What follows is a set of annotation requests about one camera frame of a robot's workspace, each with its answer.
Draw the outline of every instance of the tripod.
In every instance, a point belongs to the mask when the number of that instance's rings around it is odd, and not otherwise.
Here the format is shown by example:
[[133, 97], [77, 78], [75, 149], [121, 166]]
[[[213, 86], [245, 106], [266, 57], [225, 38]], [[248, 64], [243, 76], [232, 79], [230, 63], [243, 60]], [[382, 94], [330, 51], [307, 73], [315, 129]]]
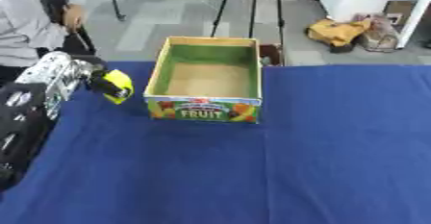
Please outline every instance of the tripod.
[[[251, 17], [250, 17], [250, 25], [249, 25], [249, 31], [248, 31], [248, 37], [254, 36], [254, 26], [256, 21], [256, 7], [257, 7], [258, 0], [253, 0], [251, 5]], [[218, 11], [217, 17], [214, 22], [214, 28], [213, 32], [211, 33], [211, 37], [214, 37], [216, 34], [216, 30], [218, 28], [218, 25], [220, 23], [221, 17], [223, 16], [224, 9], [226, 7], [227, 0], [223, 0], [220, 6], [220, 9]], [[279, 28], [279, 34], [280, 34], [280, 44], [282, 47], [282, 60], [284, 61], [284, 27], [285, 27], [285, 20], [283, 19], [283, 10], [282, 10], [282, 0], [277, 0], [277, 15], [278, 15], [278, 28]]]

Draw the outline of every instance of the yellow bag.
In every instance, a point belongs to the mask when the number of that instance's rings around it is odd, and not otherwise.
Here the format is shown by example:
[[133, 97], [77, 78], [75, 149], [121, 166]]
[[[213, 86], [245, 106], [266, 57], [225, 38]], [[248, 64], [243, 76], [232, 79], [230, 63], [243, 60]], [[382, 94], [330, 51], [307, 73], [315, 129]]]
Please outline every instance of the yellow bag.
[[350, 23], [337, 23], [330, 19], [322, 19], [308, 27], [305, 33], [313, 40], [328, 44], [332, 53], [344, 53], [353, 50], [355, 39], [370, 26], [370, 18]]

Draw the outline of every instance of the human hand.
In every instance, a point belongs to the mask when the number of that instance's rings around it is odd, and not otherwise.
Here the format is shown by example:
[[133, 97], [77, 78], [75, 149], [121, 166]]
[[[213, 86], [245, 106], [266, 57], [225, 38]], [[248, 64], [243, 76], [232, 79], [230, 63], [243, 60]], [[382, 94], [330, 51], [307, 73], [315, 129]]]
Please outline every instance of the human hand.
[[64, 6], [63, 9], [64, 26], [70, 33], [76, 33], [76, 31], [83, 26], [84, 8], [80, 5], [69, 4]]

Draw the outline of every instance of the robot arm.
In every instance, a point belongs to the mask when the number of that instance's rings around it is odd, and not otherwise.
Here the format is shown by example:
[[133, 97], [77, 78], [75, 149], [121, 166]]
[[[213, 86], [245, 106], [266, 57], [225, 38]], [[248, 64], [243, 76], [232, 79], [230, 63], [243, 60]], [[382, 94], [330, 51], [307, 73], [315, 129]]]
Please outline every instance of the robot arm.
[[115, 104], [134, 93], [127, 75], [109, 71], [95, 57], [79, 59], [49, 53], [0, 89], [0, 189], [20, 181], [54, 128], [62, 103], [80, 84], [104, 93]]

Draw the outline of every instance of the fruit box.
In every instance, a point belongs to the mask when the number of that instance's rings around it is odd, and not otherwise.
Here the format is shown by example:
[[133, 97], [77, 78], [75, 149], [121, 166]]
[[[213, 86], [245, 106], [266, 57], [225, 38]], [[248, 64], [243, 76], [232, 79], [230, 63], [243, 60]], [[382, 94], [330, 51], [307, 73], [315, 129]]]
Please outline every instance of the fruit box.
[[154, 118], [257, 123], [261, 82], [256, 39], [169, 37], [143, 95]]

